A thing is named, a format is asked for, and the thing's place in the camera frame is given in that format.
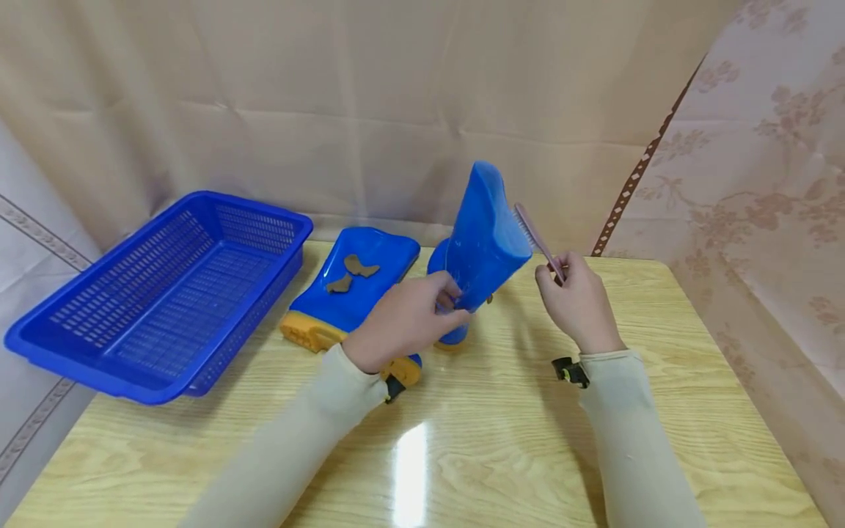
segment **hand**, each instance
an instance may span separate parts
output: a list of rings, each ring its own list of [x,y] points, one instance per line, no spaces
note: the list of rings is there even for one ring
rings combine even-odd
[[[578,253],[569,251],[555,259],[561,268],[569,266],[562,286],[554,282],[547,266],[537,266],[534,271],[542,303],[554,323],[575,341],[581,353],[626,350],[602,278]]]
[[[390,360],[415,354],[466,324],[470,313],[435,313],[434,305],[454,308],[461,289],[448,271],[393,285],[367,319],[343,341],[343,351],[365,373],[377,373]]]

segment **beige sleeve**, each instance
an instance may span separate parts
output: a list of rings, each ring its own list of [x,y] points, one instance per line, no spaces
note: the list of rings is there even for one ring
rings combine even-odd
[[[706,526],[657,415],[640,355],[581,356],[611,528]]]
[[[331,450],[387,397],[340,345],[317,377],[244,444],[182,520],[182,528],[278,528]]]

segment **wooden table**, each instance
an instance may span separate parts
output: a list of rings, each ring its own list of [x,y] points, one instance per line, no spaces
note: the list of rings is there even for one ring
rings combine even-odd
[[[319,365],[276,325],[314,278],[305,264],[217,386],[144,407],[99,395],[8,526],[174,526],[255,428]],[[410,275],[424,273],[424,248]],[[374,411],[326,461],[286,526],[606,525],[578,389],[549,361],[575,347],[526,265],[472,323],[464,351],[423,356],[422,382]],[[709,526],[825,526],[671,272],[592,259]]]

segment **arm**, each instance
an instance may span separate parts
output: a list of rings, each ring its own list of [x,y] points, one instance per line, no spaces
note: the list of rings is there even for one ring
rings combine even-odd
[[[180,526],[278,528],[331,450],[384,402],[387,385],[375,373],[468,321],[466,310],[434,312],[435,301],[449,306],[460,294],[445,271],[390,288],[343,345],[326,352],[317,377],[241,447]]]
[[[278,528],[331,450],[386,396],[378,375],[333,346],[317,377],[241,447],[180,526]]]
[[[651,397],[639,354],[585,354],[581,406],[596,434],[608,523],[706,526]]]
[[[642,359],[619,336],[602,279],[577,253],[557,259],[568,269],[562,286],[544,266],[535,276],[549,316],[581,349],[590,377],[581,406],[596,434],[609,524],[706,526],[663,431]]]

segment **brush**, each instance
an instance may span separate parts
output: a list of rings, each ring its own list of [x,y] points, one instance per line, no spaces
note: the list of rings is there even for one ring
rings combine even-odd
[[[530,242],[534,248],[539,249],[542,251],[542,254],[546,255],[548,265],[554,269],[554,273],[558,276],[557,282],[562,286],[566,277],[564,275],[564,271],[558,265],[557,260],[555,260],[552,256],[552,252],[548,250],[548,246],[540,238],[540,233],[537,231],[537,228],[534,227],[534,224],[532,224],[531,218],[528,217],[526,208],[522,207],[522,204],[514,204],[513,213],[514,218],[516,218],[516,223],[519,224],[520,229],[522,229],[522,234],[526,236],[528,242]]]

